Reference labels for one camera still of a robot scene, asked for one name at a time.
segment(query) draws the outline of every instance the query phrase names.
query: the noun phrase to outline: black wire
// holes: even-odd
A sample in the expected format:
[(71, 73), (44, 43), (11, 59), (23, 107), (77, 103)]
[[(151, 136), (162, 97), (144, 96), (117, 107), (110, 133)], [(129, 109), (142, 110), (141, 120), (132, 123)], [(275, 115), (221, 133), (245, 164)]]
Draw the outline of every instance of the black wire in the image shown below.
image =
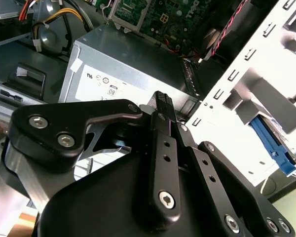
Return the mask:
[(87, 24), (86, 19), (84, 18), (84, 15), (82, 14), (80, 7), (78, 6), (78, 4), (74, 1), (74, 0), (64, 0), (65, 2), (67, 2), (68, 4), (70, 4), (81, 16), (82, 21), (83, 21), (83, 25), (84, 28), (87, 32), (91, 31), (92, 29), (89, 28), (89, 25)]
[(69, 52), (70, 47), (71, 47), (71, 44), (73, 42), (73, 36), (72, 36), (71, 30), (70, 30), (70, 25), (69, 25), (69, 21), (68, 21), (67, 15), (64, 14), (63, 15), (63, 18), (64, 18), (64, 22), (65, 22), (65, 26), (66, 26), (66, 31), (67, 31), (66, 40), (68, 41), (67, 42), (67, 46), (66, 47), (63, 47), (63, 51)]

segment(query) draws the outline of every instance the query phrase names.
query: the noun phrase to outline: motherboard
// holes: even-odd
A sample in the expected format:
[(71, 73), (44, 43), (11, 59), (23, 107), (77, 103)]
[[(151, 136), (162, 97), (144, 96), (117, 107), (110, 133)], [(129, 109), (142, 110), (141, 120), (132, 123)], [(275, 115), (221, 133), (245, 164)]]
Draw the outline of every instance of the motherboard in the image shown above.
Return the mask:
[(191, 39), (211, 0), (153, 0), (140, 33), (176, 49)]
[(109, 20), (125, 32), (133, 31), (173, 50), (189, 41), (208, 12), (212, 0), (92, 0)]

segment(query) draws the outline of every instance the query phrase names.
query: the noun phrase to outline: white sticker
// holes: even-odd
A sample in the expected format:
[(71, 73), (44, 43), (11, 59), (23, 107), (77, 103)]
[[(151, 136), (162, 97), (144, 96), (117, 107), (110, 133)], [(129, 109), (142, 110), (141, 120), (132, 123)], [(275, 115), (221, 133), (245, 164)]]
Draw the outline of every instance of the white sticker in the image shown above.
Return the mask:
[(147, 104), (153, 93), (114, 78), (88, 65), (84, 65), (75, 94), (81, 101), (127, 99), (137, 105)]
[(76, 73), (82, 65), (82, 61), (79, 58), (76, 58), (75, 61), (72, 63), (70, 70)]

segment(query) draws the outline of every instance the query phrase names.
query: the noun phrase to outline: silver metal frame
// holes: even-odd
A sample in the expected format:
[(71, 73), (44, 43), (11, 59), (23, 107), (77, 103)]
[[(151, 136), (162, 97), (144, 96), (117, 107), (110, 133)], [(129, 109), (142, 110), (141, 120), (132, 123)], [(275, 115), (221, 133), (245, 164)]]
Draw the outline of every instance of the silver metal frame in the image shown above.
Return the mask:
[[(240, 93), (241, 99), (244, 99), (244, 101), (255, 99), (248, 89), (248, 85), (244, 83), (244, 81), (248, 81), (248, 77), (251, 75), (251, 73), (248, 72), (255, 72), (255, 67), (258, 64), (265, 64), (265, 70), (269, 67), (269, 74), (274, 74), (274, 66), (272, 65), (274, 62), (272, 62), (272, 58), (278, 59), (279, 57), (283, 57), (284, 53), (276, 55), (276, 51), (273, 49), (271, 51), (269, 46), (273, 45), (274, 42), (278, 42), (278, 46), (276, 46), (277, 49), (284, 51), (285, 46), (283, 46), (282, 43), (287, 39), (291, 40), (294, 38), (292, 33), (285, 30), (285, 26), (295, 11), (296, 0), (279, 0), (276, 3), (220, 80), (206, 96), (198, 110), (186, 123), (196, 143), (207, 139), (207, 137), (217, 137), (218, 140), (221, 141), (222, 147), (224, 143), (226, 143), (226, 151), (223, 148), (220, 149), (226, 155), (228, 153), (230, 154), (227, 157), (231, 158), (232, 163), (241, 170), (254, 185), (257, 185), (272, 174), (278, 169), (278, 166), (267, 153), (263, 153), (264, 146), (254, 138), (254, 132), (252, 132), (249, 127), (244, 127), (235, 112), (224, 108), (223, 104), (230, 96), (233, 89), (236, 89), (237, 92)], [(289, 70), (289, 63), (290, 62), (286, 60), (285, 66), (281, 66), (281, 69)], [(262, 74), (256, 79), (264, 78), (263, 76)], [(274, 85), (276, 84), (275, 82), (277, 82), (276, 78), (268, 82), (277, 89), (278, 86)], [(295, 71), (291, 71), (291, 76), (286, 81), (287, 88), (279, 88), (278, 91), (286, 98), (290, 96), (293, 97), (294, 94), (292, 94), (292, 90), (285, 91), (285, 89), (289, 89), (293, 83), (295, 83), (294, 86), (296, 87)], [(246, 90), (241, 93), (241, 91), (238, 90), (239, 86), (246, 88)], [(217, 98), (217, 93), (222, 91), (223, 94)], [(243, 98), (243, 94), (249, 95), (250, 98)], [(236, 134), (231, 136), (230, 132), (232, 131), (236, 131)], [(231, 144), (235, 146), (234, 152), (227, 150), (227, 147)]]
[(117, 29), (120, 29), (121, 26), (124, 27), (125, 28), (124, 29), (125, 33), (128, 33), (130, 31), (139, 32), (139, 30), (140, 30), (140, 28), (142, 26), (142, 23), (144, 21), (144, 18), (146, 16), (146, 13), (147, 13), (147, 11), (149, 9), (151, 0), (146, 0), (147, 6), (146, 6), (146, 8), (144, 10), (142, 10), (142, 15), (140, 16), (140, 19), (138, 21), (137, 26), (134, 26), (134, 25), (128, 23), (127, 21), (124, 21), (124, 20), (118, 18), (117, 16), (115, 16), (115, 12), (116, 12), (117, 7), (118, 7), (120, 2), (121, 2), (121, 0), (117, 0), (117, 1), (114, 2), (114, 5), (113, 5), (113, 7), (111, 9), (111, 12), (109, 14), (109, 19), (111, 19), (114, 22)]

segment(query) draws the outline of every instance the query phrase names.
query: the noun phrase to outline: screw hole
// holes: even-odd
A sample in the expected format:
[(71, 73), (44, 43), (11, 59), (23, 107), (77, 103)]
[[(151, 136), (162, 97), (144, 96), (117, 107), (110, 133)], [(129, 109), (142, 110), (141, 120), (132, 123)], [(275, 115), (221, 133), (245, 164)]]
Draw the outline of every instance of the screw hole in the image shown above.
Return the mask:
[(163, 158), (164, 158), (164, 160), (166, 162), (170, 162), (171, 161), (170, 157), (168, 157), (167, 155), (164, 155)]
[(211, 176), (209, 176), (209, 179), (212, 181), (212, 182), (216, 182), (216, 179), (211, 175)]

